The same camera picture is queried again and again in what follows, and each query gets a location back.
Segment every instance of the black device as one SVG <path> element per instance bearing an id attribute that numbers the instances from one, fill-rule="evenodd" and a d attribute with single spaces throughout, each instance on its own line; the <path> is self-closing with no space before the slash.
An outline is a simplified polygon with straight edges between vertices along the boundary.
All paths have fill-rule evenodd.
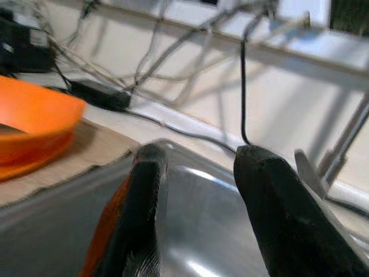
<path id="1" fill-rule="evenodd" d="M 51 71 L 54 55 L 38 19 L 26 16 L 15 4 L 0 6 L 0 67 L 6 72 Z"/>
<path id="2" fill-rule="evenodd" d="M 94 106 L 111 111 L 124 111 L 129 107 L 131 96 L 123 90 L 114 89 L 89 79 L 68 80 L 68 82 L 74 96 Z"/>

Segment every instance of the black power brick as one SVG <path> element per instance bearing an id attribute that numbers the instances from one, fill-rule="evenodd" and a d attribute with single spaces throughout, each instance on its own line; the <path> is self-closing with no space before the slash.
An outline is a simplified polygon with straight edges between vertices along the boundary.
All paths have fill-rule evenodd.
<path id="1" fill-rule="evenodd" d="M 110 111 L 124 111 L 129 107 L 131 96 L 123 90 L 88 80 L 69 80 L 72 94 L 87 103 Z"/>

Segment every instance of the orange bowl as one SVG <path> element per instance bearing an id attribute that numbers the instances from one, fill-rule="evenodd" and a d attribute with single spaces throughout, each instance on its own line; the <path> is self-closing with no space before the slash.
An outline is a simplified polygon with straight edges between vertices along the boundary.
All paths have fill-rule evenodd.
<path id="1" fill-rule="evenodd" d="M 43 165 L 73 140 L 85 102 L 51 89 L 0 77 L 0 180 Z"/>

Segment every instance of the white wall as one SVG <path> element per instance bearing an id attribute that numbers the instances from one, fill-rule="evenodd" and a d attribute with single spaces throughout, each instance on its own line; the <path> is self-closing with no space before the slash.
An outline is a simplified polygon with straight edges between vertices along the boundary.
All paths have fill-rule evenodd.
<path id="1" fill-rule="evenodd" d="M 67 37 L 76 26 L 79 1 L 49 0 L 48 6 L 56 37 Z M 87 19 L 78 52 L 117 75 L 132 73 L 146 52 L 153 25 L 151 19 L 100 8 Z M 160 36 L 159 51 L 185 32 L 179 27 L 166 25 Z M 206 35 L 199 35 L 185 43 L 159 73 L 172 75 L 191 69 L 205 39 Z M 211 40 L 206 60 L 238 48 L 237 43 L 224 39 Z M 302 148 L 319 161 L 322 150 L 337 141 L 363 90 L 369 88 L 368 78 L 333 74 L 326 68 L 261 49 L 251 48 L 248 56 L 247 132 L 251 141 L 290 160 L 294 150 Z M 239 58 L 235 57 L 199 76 L 194 80 L 186 102 L 177 109 L 222 128 L 225 133 L 239 136 L 239 68 Z M 185 85 L 156 80 L 147 82 L 144 88 L 167 99 L 175 99 Z M 330 116 L 332 110 L 340 113 Z M 317 145 L 317 138 L 325 133 L 327 142 Z M 369 164 L 368 135 L 369 126 L 366 125 L 350 149 L 348 163 L 339 179 L 369 192 L 369 172 L 366 170 Z"/>

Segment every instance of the stainless steel sink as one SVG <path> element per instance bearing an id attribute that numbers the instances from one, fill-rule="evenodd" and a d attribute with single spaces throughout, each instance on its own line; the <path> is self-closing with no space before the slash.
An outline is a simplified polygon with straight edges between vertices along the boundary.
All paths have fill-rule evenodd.
<path id="1" fill-rule="evenodd" d="M 165 276 L 268 276 L 233 175 L 169 141 Z M 0 209 L 0 276 L 77 276 L 131 158 Z"/>

